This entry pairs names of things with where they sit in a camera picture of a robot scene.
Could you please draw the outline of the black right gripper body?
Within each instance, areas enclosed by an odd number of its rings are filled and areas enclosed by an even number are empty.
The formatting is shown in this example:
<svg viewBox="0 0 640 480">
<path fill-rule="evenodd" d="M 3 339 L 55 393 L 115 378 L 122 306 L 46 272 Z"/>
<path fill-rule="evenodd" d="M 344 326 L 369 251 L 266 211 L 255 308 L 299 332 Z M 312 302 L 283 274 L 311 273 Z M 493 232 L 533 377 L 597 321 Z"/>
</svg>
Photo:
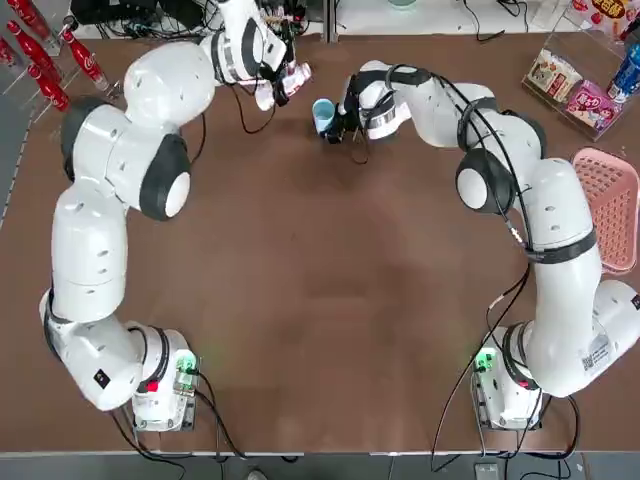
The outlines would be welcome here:
<svg viewBox="0 0 640 480">
<path fill-rule="evenodd" d="M 356 131 L 359 131 L 365 138 L 368 137 L 368 131 L 360 113 L 360 94 L 369 86 L 370 82 L 368 73 L 353 74 L 346 81 L 342 98 L 335 108 L 335 133 L 339 138 L 342 138 L 345 132 Z"/>
</svg>

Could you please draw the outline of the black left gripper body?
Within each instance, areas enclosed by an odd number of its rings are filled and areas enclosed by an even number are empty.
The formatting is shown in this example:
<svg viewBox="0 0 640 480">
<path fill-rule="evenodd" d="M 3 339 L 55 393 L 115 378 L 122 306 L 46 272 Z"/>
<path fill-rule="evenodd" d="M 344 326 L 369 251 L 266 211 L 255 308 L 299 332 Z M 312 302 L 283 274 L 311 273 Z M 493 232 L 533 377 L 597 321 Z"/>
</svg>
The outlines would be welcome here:
<svg viewBox="0 0 640 480">
<path fill-rule="evenodd" d="M 284 43 L 286 50 L 283 58 L 283 65 L 286 70 L 294 70 L 296 67 L 295 57 L 295 31 L 294 25 L 289 20 L 281 20 L 274 28 L 276 36 Z"/>
</svg>

